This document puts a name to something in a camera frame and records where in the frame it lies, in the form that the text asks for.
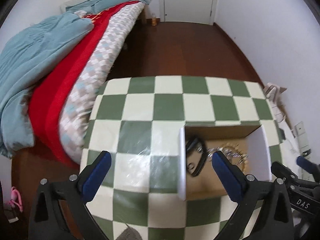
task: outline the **power outlet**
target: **power outlet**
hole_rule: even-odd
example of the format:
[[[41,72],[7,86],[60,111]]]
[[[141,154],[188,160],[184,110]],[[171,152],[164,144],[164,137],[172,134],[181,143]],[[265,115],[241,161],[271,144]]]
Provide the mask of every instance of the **power outlet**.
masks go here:
[[[311,151],[310,151],[308,136],[304,128],[303,122],[300,122],[297,125],[295,125],[294,131],[297,136],[300,153],[301,154],[303,153],[304,156],[307,154],[310,154]]]

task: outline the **bed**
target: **bed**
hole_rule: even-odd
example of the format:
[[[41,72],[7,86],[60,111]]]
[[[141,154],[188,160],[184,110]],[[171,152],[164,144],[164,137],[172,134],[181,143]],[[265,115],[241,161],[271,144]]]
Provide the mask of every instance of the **bed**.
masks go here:
[[[61,16],[45,19],[13,37],[15,42],[8,42],[4,49],[7,54],[0,56],[6,59],[0,71],[6,71],[9,80],[14,71],[21,70],[18,63],[14,71],[9,69],[10,54],[19,61],[19,48],[30,46],[37,50],[22,51],[28,58],[18,79],[11,83],[5,78],[0,80],[7,85],[5,93],[0,95],[1,126],[12,127],[1,130],[0,154],[11,158],[15,151],[32,147],[38,137],[51,149],[53,159],[78,167],[97,92],[149,2],[71,0],[61,5]],[[35,38],[24,46],[23,39],[27,36]],[[50,39],[56,42],[48,52]],[[12,91],[10,84],[17,81],[19,86],[13,85]],[[16,117],[18,121],[8,125]]]

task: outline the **pink object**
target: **pink object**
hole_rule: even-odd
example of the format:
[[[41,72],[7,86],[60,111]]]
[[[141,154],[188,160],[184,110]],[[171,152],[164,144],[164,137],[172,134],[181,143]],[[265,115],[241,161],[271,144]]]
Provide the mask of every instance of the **pink object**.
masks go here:
[[[21,195],[20,192],[15,188],[11,188],[11,200],[8,202],[12,208],[15,206],[19,207],[20,212],[22,213],[23,211],[23,206],[22,206],[22,200],[21,200]]]

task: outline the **green and white checkered pattern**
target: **green and white checkered pattern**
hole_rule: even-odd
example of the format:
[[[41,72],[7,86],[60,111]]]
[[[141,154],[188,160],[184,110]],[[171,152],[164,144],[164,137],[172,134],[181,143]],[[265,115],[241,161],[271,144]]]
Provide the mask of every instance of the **green and white checkered pattern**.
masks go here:
[[[143,240],[212,240],[236,203],[228,196],[178,198],[179,129],[197,123],[262,124],[271,160],[281,161],[274,120],[254,82],[187,76],[110,80],[92,110],[81,170],[102,150],[112,154],[113,162],[87,207],[109,239],[116,239],[128,224]]]

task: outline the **gray fabric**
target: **gray fabric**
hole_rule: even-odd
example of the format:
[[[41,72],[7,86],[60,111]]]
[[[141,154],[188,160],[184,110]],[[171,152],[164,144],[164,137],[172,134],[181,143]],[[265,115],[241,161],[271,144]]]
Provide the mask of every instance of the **gray fabric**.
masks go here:
[[[49,17],[12,37],[0,54],[0,153],[34,145],[27,115],[30,87],[93,29],[90,19],[66,12]]]
[[[79,10],[86,11],[88,14],[97,14],[102,12],[105,9],[111,8],[113,6],[116,6],[118,4],[129,2],[129,1],[135,1],[135,0],[89,0],[84,3],[78,4],[76,6],[66,8],[67,11],[76,12]],[[150,0],[139,0],[143,3],[149,4]]]
[[[136,229],[129,227],[127,224],[126,226],[127,228],[117,237],[116,240],[142,240],[141,235]]]

